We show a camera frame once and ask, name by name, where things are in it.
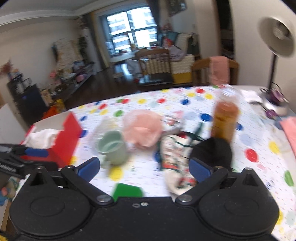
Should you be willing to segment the pink towel on chair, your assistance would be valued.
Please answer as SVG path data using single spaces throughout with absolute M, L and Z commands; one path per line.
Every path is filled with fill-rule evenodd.
M 230 83 L 229 60 L 224 56 L 212 56 L 209 58 L 209 80 L 211 85 Z

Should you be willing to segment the green sponge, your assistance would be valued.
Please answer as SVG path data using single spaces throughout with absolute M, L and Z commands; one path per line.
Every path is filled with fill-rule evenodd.
M 117 201 L 120 197 L 144 197 L 144 193 L 140 187 L 118 183 L 113 190 L 112 197 Z

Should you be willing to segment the wooden chair with towel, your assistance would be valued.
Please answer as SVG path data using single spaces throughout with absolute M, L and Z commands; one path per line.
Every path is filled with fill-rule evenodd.
M 230 85 L 238 84 L 239 64 L 229 59 Z M 192 79 L 194 86 L 211 85 L 209 80 L 209 63 L 210 59 L 204 58 L 194 62 L 192 66 Z

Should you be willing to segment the red cardboard box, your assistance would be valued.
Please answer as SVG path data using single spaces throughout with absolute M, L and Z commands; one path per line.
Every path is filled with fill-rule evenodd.
M 79 122 L 71 111 L 60 113 L 34 123 L 26 133 L 25 138 L 30 133 L 47 128 L 59 130 L 60 133 L 51 148 L 45 149 L 48 151 L 49 156 L 37 159 L 40 161 L 53 161 L 60 168 L 69 165 L 82 133 Z

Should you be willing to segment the dark wooden chair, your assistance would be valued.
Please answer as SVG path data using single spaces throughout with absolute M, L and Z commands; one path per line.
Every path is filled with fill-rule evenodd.
M 138 82 L 141 87 L 173 84 L 169 49 L 145 49 L 137 52 L 135 56 L 142 72 Z

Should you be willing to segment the white tissue cloth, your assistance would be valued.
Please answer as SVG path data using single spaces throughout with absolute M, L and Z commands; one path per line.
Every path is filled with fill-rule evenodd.
M 48 149 L 54 144 L 60 131 L 52 128 L 47 128 L 38 132 L 33 132 L 27 135 L 23 144 L 26 147 L 34 149 Z

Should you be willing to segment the christmas print drawstring bag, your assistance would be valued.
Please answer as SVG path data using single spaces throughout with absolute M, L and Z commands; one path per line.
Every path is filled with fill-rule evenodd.
M 159 144 L 165 184 L 168 191 L 182 195 L 196 185 L 196 179 L 189 172 L 189 156 L 200 141 L 177 135 L 164 136 Z

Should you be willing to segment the small wooden stool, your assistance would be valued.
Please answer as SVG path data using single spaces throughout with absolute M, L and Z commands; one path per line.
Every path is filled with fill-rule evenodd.
M 113 78 L 121 78 L 122 76 L 123 76 L 123 72 L 113 74 Z

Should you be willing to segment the tv cabinet with clutter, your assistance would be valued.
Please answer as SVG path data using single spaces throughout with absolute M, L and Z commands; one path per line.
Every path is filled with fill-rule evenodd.
M 52 91 L 51 98 L 53 101 L 62 99 L 66 102 L 71 96 L 89 79 L 93 76 L 94 62 L 90 62 L 85 66 L 72 73 L 72 76 L 67 80 L 63 80 L 62 84 L 55 87 Z

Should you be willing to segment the pink mesh bath sponge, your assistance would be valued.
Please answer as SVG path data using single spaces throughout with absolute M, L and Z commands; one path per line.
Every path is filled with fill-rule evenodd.
M 141 148 L 154 146 L 163 132 L 162 117 L 153 111 L 136 109 L 122 119 L 124 139 Z

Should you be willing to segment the orange juice bottle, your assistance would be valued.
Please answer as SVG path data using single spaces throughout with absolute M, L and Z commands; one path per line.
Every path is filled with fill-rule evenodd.
M 211 137 L 222 138 L 230 144 L 234 137 L 238 116 L 238 91 L 233 87 L 220 89 L 213 113 Z

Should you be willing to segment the balloon print tablecloth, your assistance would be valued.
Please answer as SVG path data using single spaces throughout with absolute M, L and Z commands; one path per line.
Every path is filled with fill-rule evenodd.
M 193 133 L 201 126 L 200 136 L 208 138 L 212 125 L 218 86 L 173 88 L 125 95 L 92 102 L 72 109 L 82 126 L 82 136 L 70 163 L 82 164 L 91 157 L 104 156 L 93 152 L 88 137 L 100 121 L 114 118 L 122 129 L 125 114 L 147 109 L 163 118 L 180 117 L 183 131 Z M 295 240 L 295 157 L 280 124 L 268 119 L 261 107 L 240 97 L 239 117 L 234 139 L 232 168 L 235 172 L 251 167 L 259 175 L 276 200 L 280 217 L 273 230 L 278 240 Z M 118 183 L 138 186 L 147 197 L 171 196 L 165 184 L 164 172 L 157 148 L 143 149 L 128 145 L 130 158 L 121 167 L 104 164 L 91 180 L 97 188 L 112 194 Z

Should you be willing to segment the sofa with blankets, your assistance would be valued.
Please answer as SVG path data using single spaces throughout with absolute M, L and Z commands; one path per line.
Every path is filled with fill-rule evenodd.
M 168 31 L 161 38 L 161 46 L 170 50 L 171 73 L 175 85 L 192 83 L 195 62 L 194 38 L 190 34 Z

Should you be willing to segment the light green mug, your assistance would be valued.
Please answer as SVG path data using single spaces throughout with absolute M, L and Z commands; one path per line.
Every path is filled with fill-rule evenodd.
M 128 159 L 128 151 L 123 136 L 118 130 L 106 132 L 95 144 L 96 150 L 104 155 L 111 165 L 123 165 Z

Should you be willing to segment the silver desk lamp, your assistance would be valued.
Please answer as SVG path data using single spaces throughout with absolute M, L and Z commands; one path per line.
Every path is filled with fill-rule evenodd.
M 295 52 L 295 35 L 292 24 L 280 18 L 266 16 L 259 21 L 258 31 L 262 41 L 271 51 L 271 64 L 267 88 L 261 89 L 262 107 L 277 116 L 286 116 L 288 100 L 275 83 L 276 65 L 279 57 L 289 58 Z

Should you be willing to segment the pink cloth on table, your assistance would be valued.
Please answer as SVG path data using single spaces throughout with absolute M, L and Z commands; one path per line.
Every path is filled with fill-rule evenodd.
M 280 125 L 290 143 L 294 155 L 296 154 L 296 117 L 290 116 L 280 121 Z

